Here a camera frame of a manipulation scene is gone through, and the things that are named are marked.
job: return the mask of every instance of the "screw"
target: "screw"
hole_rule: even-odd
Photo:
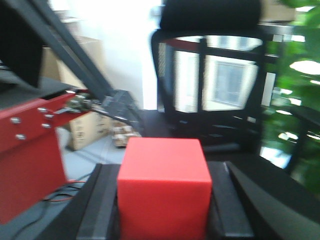
[[[24,135],[24,134],[16,134],[15,138],[18,139],[18,140],[21,140],[21,141],[27,139],[26,135]]]
[[[38,107],[38,111],[42,114],[46,114],[48,110],[45,107]]]
[[[12,117],[10,118],[11,123],[13,124],[20,124],[21,123],[21,118],[20,117]]]
[[[51,125],[49,123],[42,123],[41,126],[44,128],[44,129],[50,129],[51,128]]]
[[[53,119],[55,115],[53,114],[46,114],[44,115],[46,119]]]

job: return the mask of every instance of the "white wall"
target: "white wall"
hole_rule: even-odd
[[[161,0],[67,0],[81,33],[102,40],[105,70],[116,89],[128,90],[141,108],[156,108],[156,76],[150,34],[157,27],[151,8]]]

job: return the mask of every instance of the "chair headrest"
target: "chair headrest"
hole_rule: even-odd
[[[167,0],[164,31],[248,30],[259,23],[260,0]]]

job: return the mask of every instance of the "red cube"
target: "red cube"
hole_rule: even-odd
[[[118,175],[121,240],[203,240],[212,180],[197,139],[131,138]]]

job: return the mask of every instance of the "red metal frame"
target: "red metal frame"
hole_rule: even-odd
[[[55,127],[83,113],[55,112],[75,93],[0,111],[0,223],[67,182]]]

